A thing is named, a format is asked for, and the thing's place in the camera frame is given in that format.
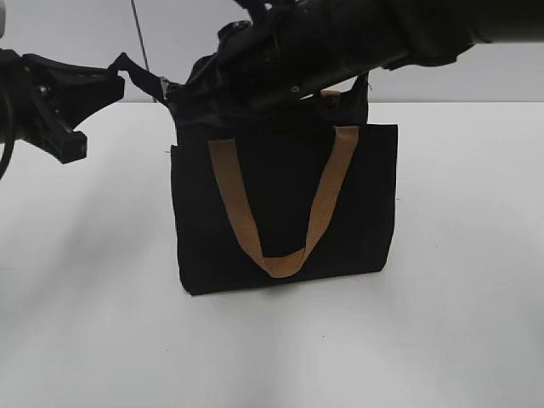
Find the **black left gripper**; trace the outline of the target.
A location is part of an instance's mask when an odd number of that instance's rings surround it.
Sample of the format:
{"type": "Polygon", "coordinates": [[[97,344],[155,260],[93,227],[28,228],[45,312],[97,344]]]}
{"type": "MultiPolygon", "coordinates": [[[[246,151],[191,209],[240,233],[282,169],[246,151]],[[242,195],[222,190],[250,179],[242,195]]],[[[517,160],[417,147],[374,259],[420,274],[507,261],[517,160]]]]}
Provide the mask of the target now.
{"type": "Polygon", "coordinates": [[[78,126],[124,97],[125,80],[105,68],[60,63],[38,54],[14,54],[14,139],[41,145],[62,164],[87,157],[78,126]]]}

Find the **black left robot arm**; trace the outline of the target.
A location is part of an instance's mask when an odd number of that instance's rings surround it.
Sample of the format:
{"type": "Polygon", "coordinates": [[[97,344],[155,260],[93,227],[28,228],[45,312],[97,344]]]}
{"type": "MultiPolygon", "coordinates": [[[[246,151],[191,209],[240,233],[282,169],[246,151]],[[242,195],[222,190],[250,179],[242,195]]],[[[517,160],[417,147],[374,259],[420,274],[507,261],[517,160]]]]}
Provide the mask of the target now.
{"type": "Polygon", "coordinates": [[[62,164],[87,156],[77,127],[124,97],[125,81],[105,68],[1,50],[1,142],[23,140],[62,164]]]}

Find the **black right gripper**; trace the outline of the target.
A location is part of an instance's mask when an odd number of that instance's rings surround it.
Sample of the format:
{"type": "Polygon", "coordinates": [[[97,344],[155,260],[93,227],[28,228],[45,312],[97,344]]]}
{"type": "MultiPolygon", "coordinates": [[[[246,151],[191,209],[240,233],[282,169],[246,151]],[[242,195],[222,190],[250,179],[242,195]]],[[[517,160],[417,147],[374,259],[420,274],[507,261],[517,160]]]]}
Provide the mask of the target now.
{"type": "Polygon", "coordinates": [[[218,31],[217,50],[195,63],[186,96],[210,110],[260,111],[298,96],[294,49],[286,31],[296,1],[238,1],[248,18],[218,31]]]}

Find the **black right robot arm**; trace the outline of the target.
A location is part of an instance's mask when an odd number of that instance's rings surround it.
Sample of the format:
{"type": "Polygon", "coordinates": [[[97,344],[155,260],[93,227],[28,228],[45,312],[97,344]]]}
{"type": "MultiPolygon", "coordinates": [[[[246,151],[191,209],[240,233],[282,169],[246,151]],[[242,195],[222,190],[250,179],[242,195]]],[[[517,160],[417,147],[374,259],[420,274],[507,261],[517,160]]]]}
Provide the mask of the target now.
{"type": "Polygon", "coordinates": [[[378,67],[436,67],[477,44],[539,43],[540,1],[247,1],[188,94],[260,111],[378,67]]]}

